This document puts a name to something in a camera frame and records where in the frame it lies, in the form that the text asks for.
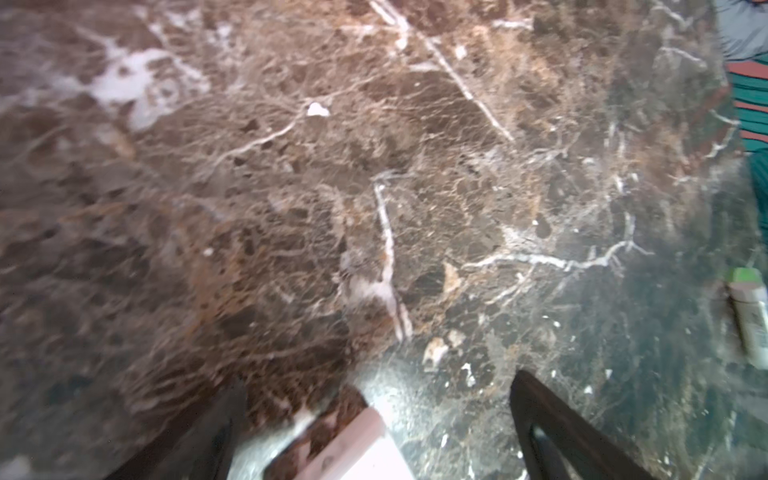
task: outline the gray fabric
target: gray fabric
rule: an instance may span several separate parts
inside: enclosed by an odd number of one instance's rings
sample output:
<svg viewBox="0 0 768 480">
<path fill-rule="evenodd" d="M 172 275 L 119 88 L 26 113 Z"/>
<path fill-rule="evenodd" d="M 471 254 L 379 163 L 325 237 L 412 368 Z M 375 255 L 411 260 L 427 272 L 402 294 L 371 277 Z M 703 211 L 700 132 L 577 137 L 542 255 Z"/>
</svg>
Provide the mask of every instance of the gray fabric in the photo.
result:
<svg viewBox="0 0 768 480">
<path fill-rule="evenodd" d="M 715 0 L 720 42 L 727 60 L 768 53 L 768 3 Z"/>
</svg>

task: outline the marble surface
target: marble surface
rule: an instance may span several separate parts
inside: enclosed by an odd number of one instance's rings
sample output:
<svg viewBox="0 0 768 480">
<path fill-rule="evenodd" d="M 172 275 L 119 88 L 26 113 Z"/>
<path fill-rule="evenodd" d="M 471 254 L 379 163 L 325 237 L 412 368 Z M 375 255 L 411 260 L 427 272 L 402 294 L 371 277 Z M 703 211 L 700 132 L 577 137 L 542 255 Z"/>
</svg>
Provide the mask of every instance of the marble surface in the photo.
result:
<svg viewBox="0 0 768 480">
<path fill-rule="evenodd" d="M 527 368 L 658 478 L 751 478 L 765 266 L 704 0 L 0 8 L 0 458 L 98 478 L 233 373 L 418 478 L 524 478 Z"/>
</svg>

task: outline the white bottle with green cap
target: white bottle with green cap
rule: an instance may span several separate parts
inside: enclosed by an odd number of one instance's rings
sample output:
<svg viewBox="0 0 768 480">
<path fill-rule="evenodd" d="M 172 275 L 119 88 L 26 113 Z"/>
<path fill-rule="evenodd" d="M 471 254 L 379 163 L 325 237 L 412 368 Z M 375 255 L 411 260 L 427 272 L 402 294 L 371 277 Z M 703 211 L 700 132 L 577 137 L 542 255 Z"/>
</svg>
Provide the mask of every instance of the white bottle with green cap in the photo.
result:
<svg viewBox="0 0 768 480">
<path fill-rule="evenodd" d="M 755 268 L 736 268 L 728 281 L 730 297 L 739 318 L 741 338 L 750 363 L 768 369 L 768 291 Z"/>
</svg>

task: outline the brown marble countertop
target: brown marble countertop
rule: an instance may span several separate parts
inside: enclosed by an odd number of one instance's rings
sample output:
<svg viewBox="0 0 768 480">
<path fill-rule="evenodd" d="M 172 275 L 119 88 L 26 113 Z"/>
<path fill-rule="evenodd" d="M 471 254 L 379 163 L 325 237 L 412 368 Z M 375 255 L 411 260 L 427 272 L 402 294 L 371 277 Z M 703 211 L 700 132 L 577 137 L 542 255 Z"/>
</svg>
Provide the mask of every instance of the brown marble countertop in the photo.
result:
<svg viewBox="0 0 768 480">
<path fill-rule="evenodd" d="M 524 478 L 525 367 L 658 478 L 764 462 L 704 0 L 6 2 L 0 52 L 0 459 L 98 478 L 237 373 L 236 478 L 342 382 L 418 478 Z"/>
</svg>

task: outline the person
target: person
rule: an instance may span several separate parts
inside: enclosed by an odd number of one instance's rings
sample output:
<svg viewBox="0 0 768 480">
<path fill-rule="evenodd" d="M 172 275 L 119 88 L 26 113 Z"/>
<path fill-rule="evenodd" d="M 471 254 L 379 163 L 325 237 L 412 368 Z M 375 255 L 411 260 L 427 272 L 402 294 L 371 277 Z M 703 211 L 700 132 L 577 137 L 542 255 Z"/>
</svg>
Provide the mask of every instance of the person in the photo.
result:
<svg viewBox="0 0 768 480">
<path fill-rule="evenodd" d="M 733 103 L 768 243 L 768 0 L 715 0 Z"/>
</svg>

